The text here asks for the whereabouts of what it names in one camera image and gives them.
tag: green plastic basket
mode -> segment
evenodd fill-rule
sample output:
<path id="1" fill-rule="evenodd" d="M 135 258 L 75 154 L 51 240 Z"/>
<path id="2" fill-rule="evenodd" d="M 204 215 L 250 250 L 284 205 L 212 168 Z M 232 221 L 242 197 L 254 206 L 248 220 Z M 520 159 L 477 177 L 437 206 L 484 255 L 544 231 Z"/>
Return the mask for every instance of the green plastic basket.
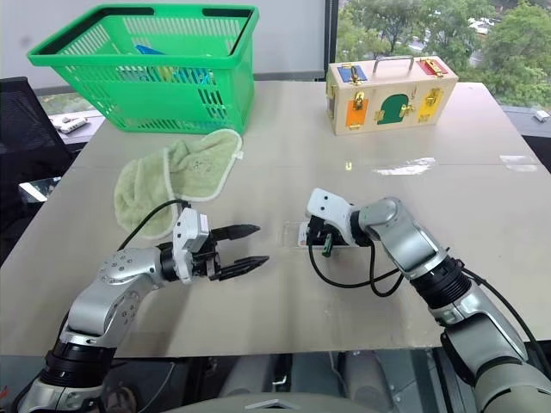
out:
<path id="1" fill-rule="evenodd" d="M 103 5 L 28 53 L 51 66 L 116 127 L 133 132 L 243 132 L 254 96 L 258 9 Z"/>

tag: window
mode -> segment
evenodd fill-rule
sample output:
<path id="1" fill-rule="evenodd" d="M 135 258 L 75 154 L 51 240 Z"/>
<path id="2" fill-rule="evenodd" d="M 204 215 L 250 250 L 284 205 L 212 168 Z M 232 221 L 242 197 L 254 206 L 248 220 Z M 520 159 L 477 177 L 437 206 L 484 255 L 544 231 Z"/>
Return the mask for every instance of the window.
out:
<path id="1" fill-rule="evenodd" d="M 504 105 L 551 109 L 551 0 L 339 0 L 337 62 L 440 56 Z"/>

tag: tree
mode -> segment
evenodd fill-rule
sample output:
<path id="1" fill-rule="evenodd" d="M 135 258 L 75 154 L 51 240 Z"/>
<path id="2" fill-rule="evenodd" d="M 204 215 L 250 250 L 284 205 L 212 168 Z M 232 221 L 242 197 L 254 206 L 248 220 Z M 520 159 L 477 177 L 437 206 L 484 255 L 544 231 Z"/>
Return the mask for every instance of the tree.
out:
<path id="1" fill-rule="evenodd" d="M 504 104 L 551 102 L 551 13 L 521 0 L 489 33 L 483 62 L 461 80 L 483 82 Z"/>
<path id="2" fill-rule="evenodd" d="M 424 51 L 438 55 L 454 71 L 466 70 L 470 56 L 480 48 L 469 19 L 493 15 L 487 0 L 424 0 L 418 24 L 429 37 Z"/>
<path id="3" fill-rule="evenodd" d="M 388 39 L 389 54 L 411 34 L 420 6 L 421 0 L 350 0 L 346 5 L 357 26 L 374 29 Z"/>
<path id="4" fill-rule="evenodd" d="M 388 41 L 382 40 L 376 30 L 366 30 L 354 24 L 349 7 L 338 11 L 337 62 L 365 60 L 387 52 L 389 48 Z"/>

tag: green door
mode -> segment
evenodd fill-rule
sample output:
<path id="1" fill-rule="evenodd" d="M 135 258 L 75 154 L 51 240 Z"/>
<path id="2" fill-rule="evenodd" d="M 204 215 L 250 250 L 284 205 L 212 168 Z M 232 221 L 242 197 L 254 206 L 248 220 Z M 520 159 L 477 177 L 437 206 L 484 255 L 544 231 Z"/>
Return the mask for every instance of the green door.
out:
<path id="1" fill-rule="evenodd" d="M 402 109 L 402 105 L 406 105 L 409 99 L 406 95 L 392 95 L 389 96 L 381 106 L 381 111 L 385 111 L 382 119 L 377 122 L 377 125 L 385 125 L 387 123 L 398 123 L 404 119 L 404 116 L 400 116 L 399 112 Z"/>

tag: yellow panel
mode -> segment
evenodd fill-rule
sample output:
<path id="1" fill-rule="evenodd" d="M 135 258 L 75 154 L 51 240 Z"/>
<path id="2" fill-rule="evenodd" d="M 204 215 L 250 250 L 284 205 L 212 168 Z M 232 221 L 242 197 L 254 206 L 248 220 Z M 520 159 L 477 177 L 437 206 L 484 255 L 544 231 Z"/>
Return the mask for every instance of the yellow panel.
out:
<path id="1" fill-rule="evenodd" d="M 346 126 L 350 129 L 357 129 L 365 123 L 365 114 L 368 112 L 368 100 L 363 97 L 360 100 L 348 101 L 346 111 Z"/>
<path id="2" fill-rule="evenodd" d="M 419 123 L 428 121 L 436 114 L 443 96 L 444 92 L 442 89 L 435 88 L 429 90 L 429 92 L 424 96 L 421 109 L 419 110 Z"/>

